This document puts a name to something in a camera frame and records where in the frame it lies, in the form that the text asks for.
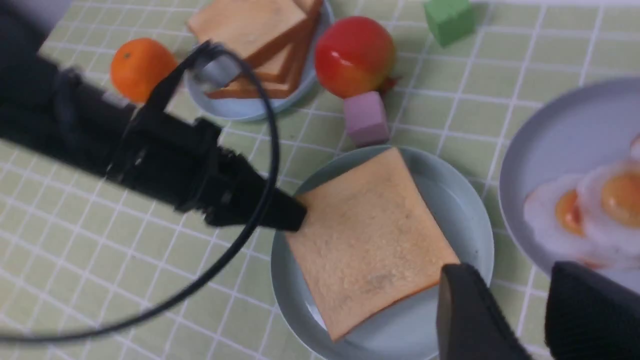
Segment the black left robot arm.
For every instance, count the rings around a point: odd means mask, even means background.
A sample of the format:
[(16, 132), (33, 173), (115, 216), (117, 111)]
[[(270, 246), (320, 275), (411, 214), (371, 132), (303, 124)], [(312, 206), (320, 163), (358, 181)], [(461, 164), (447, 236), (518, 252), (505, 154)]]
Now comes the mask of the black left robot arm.
[(246, 157), (218, 145), (222, 128), (166, 112), (183, 73), (228, 60), (256, 85), (236, 54), (206, 41), (164, 77), (140, 106), (40, 55), (43, 36), (1, 2), (1, 138), (215, 227), (251, 224), (297, 231), (307, 209), (263, 178)]

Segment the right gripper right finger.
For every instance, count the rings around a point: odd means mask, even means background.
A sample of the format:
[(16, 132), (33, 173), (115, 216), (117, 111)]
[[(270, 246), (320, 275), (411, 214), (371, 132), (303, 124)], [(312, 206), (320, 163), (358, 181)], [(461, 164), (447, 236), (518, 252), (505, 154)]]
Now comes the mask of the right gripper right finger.
[(639, 295), (583, 265), (556, 262), (544, 339), (556, 360), (637, 360)]

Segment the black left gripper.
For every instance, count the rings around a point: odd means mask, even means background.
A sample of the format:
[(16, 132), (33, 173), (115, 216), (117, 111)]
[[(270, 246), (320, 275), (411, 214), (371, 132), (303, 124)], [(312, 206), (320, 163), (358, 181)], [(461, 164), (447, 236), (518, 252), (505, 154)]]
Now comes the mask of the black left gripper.
[(255, 219), (263, 228), (298, 231), (306, 206), (278, 187), (268, 206), (261, 203), (265, 180), (246, 157), (219, 146), (219, 126), (201, 117), (186, 123), (166, 112), (185, 71), (174, 69), (132, 117), (106, 178), (178, 212), (201, 211), (212, 226)]

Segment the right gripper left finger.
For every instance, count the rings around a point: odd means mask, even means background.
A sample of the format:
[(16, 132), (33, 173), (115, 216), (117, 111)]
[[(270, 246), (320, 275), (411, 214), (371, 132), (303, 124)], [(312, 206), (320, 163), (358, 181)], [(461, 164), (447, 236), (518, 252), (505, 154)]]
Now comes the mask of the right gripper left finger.
[(436, 334), (441, 360), (530, 360), (486, 282), (470, 264), (442, 266)]

